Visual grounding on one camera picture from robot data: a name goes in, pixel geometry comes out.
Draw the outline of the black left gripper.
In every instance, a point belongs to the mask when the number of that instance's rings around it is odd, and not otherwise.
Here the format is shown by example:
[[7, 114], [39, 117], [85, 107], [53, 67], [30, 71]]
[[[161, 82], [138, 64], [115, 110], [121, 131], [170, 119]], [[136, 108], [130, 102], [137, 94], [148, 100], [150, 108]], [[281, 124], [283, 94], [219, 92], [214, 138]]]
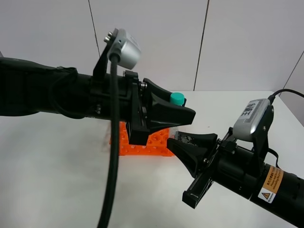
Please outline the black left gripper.
[[106, 73], [102, 79], [92, 77], [91, 97], [95, 105], [95, 117], [111, 120], [112, 107], [119, 107], [120, 121], [125, 122], [130, 144], [146, 145], [149, 135], [174, 126], [192, 124], [196, 112], [190, 108], [170, 103], [170, 91], [156, 85], [150, 79], [140, 81], [138, 74], [125, 71], [116, 76], [118, 98], [111, 96], [112, 75]]

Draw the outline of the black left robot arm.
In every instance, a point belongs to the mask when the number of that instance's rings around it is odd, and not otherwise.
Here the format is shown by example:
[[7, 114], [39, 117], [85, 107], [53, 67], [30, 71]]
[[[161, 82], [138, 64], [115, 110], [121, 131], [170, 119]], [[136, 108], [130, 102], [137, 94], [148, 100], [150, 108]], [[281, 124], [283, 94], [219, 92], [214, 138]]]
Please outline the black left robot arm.
[[[110, 74], [93, 77], [74, 67], [51, 67], [35, 62], [0, 59], [0, 114], [26, 116], [39, 112], [73, 119], [111, 118]], [[159, 130], [189, 125], [195, 111], [170, 102], [171, 93], [149, 79], [125, 71], [118, 78], [119, 117], [126, 123], [130, 144], [146, 145]]]

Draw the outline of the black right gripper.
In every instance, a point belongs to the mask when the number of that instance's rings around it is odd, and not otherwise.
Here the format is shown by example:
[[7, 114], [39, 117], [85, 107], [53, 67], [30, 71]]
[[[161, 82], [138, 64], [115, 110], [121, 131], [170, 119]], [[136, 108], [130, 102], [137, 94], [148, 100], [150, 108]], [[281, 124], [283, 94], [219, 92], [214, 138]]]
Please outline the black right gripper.
[[264, 170], [268, 152], [267, 132], [253, 137], [252, 150], [240, 147], [233, 136], [233, 129], [222, 140], [218, 135], [178, 133], [177, 138], [167, 140], [169, 149], [194, 178], [184, 191], [182, 201], [196, 208], [213, 182], [250, 199]]

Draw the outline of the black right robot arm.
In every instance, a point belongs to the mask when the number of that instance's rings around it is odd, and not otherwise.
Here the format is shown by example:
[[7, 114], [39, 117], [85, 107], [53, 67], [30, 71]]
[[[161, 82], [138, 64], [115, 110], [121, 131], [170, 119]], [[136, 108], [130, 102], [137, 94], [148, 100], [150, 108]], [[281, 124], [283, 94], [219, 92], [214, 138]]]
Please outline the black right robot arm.
[[194, 179], [182, 195], [191, 208], [216, 182], [294, 226], [304, 226], [304, 180], [278, 165], [253, 163], [256, 153], [237, 145], [232, 128], [223, 139], [214, 133], [180, 132], [167, 140], [167, 148]]

